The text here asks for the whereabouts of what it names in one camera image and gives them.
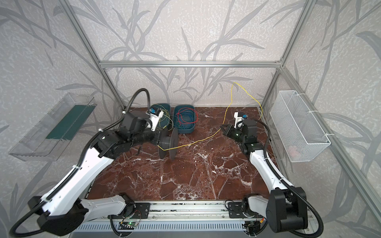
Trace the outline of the pink object in basket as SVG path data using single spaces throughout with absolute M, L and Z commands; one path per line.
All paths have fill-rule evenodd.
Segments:
M 301 156 L 299 149 L 296 146 L 289 146 L 288 147 L 288 154 L 289 154 L 290 158 L 293 158 L 293 159 L 299 158 Z

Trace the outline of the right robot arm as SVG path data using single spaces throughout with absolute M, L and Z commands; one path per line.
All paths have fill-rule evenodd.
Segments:
M 220 128 L 224 136 L 238 144 L 269 191 L 268 198 L 257 194 L 246 196 L 243 212 L 250 216 L 263 216 L 275 233 L 290 232 L 302 238 L 320 237 L 324 224 L 318 211 L 307 201 L 305 191 L 286 179 L 270 158 L 270 128 L 260 120 L 244 118 Z

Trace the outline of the aluminium frame crossbar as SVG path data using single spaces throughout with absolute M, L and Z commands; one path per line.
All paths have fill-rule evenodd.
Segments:
M 278 68 L 278 61 L 99 61 L 102 68 L 162 68 L 162 67 L 233 67 L 233 68 Z

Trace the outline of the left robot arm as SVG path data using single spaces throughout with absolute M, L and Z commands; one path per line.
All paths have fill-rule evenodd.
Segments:
M 147 93 L 148 90 L 139 89 L 123 116 L 100 129 L 86 143 L 78 163 L 55 187 L 28 201 L 30 211 L 12 226 L 9 231 L 12 238 L 43 232 L 64 236 L 90 220 L 134 215 L 137 210 L 135 202 L 126 193 L 95 200 L 80 199 L 79 196 L 107 166 L 132 147 L 151 143 L 158 147 L 160 159 L 164 159 L 166 150 L 177 145 L 175 134 L 169 135 L 168 129 L 157 126 L 163 111 L 149 107 L 147 114 L 130 112 L 132 102 L 141 92 Z

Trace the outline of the clear plastic wall tray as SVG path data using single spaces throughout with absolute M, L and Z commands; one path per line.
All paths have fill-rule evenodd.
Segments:
M 96 106 L 93 96 L 67 93 L 9 154 L 22 161 L 58 160 Z

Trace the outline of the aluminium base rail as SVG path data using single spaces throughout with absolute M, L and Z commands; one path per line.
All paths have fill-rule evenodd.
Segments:
M 260 221 L 262 215 L 245 215 L 240 201 L 234 200 L 168 200 L 138 201 L 149 203 L 148 217 L 132 218 L 131 212 L 123 211 L 113 218 L 136 221 Z

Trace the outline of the grey perforated cable spool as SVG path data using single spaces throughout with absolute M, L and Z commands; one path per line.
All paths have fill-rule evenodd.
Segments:
M 160 147 L 158 148 L 159 158 L 164 159 L 166 157 L 167 152 L 169 152 L 169 157 L 171 160 L 174 160 L 176 157 L 177 149 L 179 141 L 179 133 L 178 129 L 174 128 L 172 130 L 172 134 L 170 135 L 170 147 Z

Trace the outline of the small green circuit board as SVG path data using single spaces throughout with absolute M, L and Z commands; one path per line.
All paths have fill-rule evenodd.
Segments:
M 118 229 L 122 231 L 130 231 L 136 229 L 139 224 L 139 222 L 134 221 L 120 222 L 118 225 Z

